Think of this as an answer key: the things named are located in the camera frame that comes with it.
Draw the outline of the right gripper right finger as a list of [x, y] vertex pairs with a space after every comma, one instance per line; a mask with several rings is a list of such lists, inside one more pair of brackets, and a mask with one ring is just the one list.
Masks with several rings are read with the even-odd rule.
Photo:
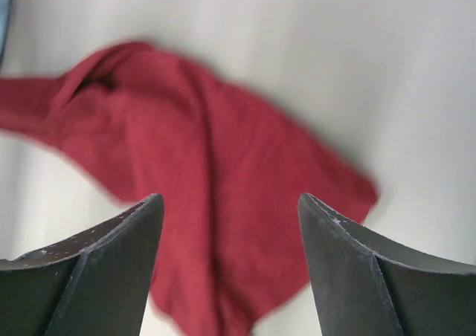
[[298, 203], [323, 335], [474, 335], [475, 266], [406, 247], [304, 193]]

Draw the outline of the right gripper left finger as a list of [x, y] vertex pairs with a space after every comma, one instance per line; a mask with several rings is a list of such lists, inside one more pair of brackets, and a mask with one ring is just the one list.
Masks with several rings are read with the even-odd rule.
[[120, 215], [1, 261], [2, 335], [139, 335], [164, 220], [152, 194]]

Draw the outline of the dark red t shirt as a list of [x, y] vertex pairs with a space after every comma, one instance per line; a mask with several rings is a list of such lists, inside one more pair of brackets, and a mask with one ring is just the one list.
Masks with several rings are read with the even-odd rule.
[[3, 79], [1, 127], [79, 164], [114, 197], [164, 197], [150, 291], [186, 335], [248, 335], [309, 281], [298, 199], [362, 222], [368, 178], [244, 88], [140, 42], [56, 78]]

